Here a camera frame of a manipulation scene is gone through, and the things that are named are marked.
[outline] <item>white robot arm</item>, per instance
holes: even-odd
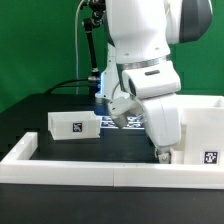
[[[109,103],[119,127],[126,115],[142,116],[158,154],[179,143],[175,92],[180,79],[169,60],[169,43],[199,39],[211,23],[210,0],[95,0],[106,5],[108,42],[116,49],[121,89],[130,94]]]

